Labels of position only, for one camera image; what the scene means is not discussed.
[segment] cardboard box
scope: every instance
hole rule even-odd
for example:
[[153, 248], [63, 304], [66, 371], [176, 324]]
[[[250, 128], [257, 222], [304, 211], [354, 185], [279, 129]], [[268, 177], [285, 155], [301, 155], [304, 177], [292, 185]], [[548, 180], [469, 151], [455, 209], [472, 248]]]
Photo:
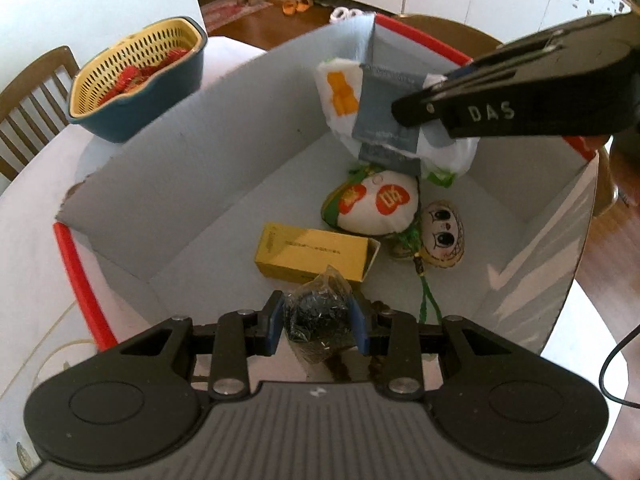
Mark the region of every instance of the cardboard box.
[[307, 283], [332, 266], [356, 288], [364, 281], [380, 242], [273, 222], [265, 225], [255, 264], [268, 278]]
[[[140, 131], [58, 215], [74, 230], [116, 337], [133, 335], [124, 321], [133, 314], [146, 323], [172, 314], [211, 323], [290, 288], [255, 266], [264, 224], [326, 228], [322, 202], [354, 166], [326, 126], [314, 81], [320, 62], [445, 73], [461, 56], [384, 16], [354, 18], [257, 57]], [[453, 202], [465, 228], [460, 263], [426, 268], [442, 313], [540, 352], [582, 253], [596, 167], [561, 137], [482, 139], [470, 171], [449, 189], [422, 182], [422, 204]], [[414, 264], [388, 251], [362, 292], [419, 313]]]

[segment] table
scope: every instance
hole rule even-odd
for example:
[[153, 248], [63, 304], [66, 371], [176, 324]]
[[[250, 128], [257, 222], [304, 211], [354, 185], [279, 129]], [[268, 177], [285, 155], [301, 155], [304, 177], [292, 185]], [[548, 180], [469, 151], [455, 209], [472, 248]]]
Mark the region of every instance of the table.
[[[263, 52], [228, 38], [209, 38], [202, 84], [212, 84]], [[54, 216], [67, 190], [121, 148], [70, 125], [0, 196], [0, 460], [20, 473], [16, 441], [24, 440], [27, 452], [33, 453], [21, 420], [29, 391], [95, 351], [53, 237]], [[74, 332], [71, 343], [69, 330]], [[606, 326], [574, 282], [543, 356], [593, 382], [613, 346]], [[621, 355], [611, 365], [607, 384], [613, 394], [624, 397], [628, 378]], [[610, 410], [612, 427], [619, 407], [610, 405]]]
[[[209, 38], [202, 85], [263, 53], [229, 38]], [[54, 217], [67, 190], [121, 148], [70, 124], [0, 195], [0, 461], [21, 474], [15, 446], [16, 434], [24, 433], [24, 428], [16, 424], [22, 425], [19, 413], [26, 395], [43, 378], [36, 377], [49, 368], [60, 371], [54, 368], [94, 352], [53, 236]], [[51, 356], [50, 348], [60, 349], [66, 343], [60, 339], [62, 324], [65, 332], [74, 331], [76, 343], [73, 351]], [[5, 458], [8, 449], [11, 460]]]

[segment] plush eye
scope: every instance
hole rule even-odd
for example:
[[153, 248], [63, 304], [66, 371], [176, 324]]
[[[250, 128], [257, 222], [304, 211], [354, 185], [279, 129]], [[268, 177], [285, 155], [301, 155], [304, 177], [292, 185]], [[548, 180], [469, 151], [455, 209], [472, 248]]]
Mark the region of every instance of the plush eye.
[[433, 237], [436, 240], [436, 247], [448, 248], [456, 242], [451, 233], [436, 233]]
[[440, 209], [433, 214], [434, 220], [449, 220], [451, 218], [451, 213], [444, 209]]

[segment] white logo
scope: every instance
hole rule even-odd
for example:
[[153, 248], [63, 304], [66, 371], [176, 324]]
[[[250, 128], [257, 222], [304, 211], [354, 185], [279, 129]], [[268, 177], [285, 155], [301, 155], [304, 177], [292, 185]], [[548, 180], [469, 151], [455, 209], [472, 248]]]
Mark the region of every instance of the white logo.
[[326, 390], [322, 386], [318, 386], [315, 390], [309, 391], [309, 393], [316, 399], [319, 399], [320, 397], [324, 397], [326, 395]]
[[[480, 111], [480, 108], [478, 108], [477, 106], [469, 106], [467, 108], [469, 110], [469, 113], [471, 114], [471, 118], [475, 123], [479, 123], [485, 118], [488, 121], [490, 121], [491, 119], [500, 119], [500, 115], [498, 115], [498, 112], [496, 112], [494, 107], [492, 107], [490, 104], [487, 104], [486, 106], [486, 117], [484, 117], [484, 115]], [[500, 111], [502, 112], [503, 119], [513, 119], [516, 115], [516, 112], [509, 106], [508, 101], [503, 101], [500, 104]]]

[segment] ribbed gray panel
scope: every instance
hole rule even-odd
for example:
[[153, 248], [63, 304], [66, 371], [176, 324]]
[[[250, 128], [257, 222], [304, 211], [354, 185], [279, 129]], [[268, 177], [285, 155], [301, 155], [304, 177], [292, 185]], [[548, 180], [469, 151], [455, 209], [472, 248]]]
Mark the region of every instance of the ribbed gray panel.
[[523, 473], [488, 465], [444, 440], [424, 409], [369, 383], [265, 383], [220, 404], [183, 448], [125, 472], [85, 473], [46, 463], [31, 480], [602, 480], [590, 463]]

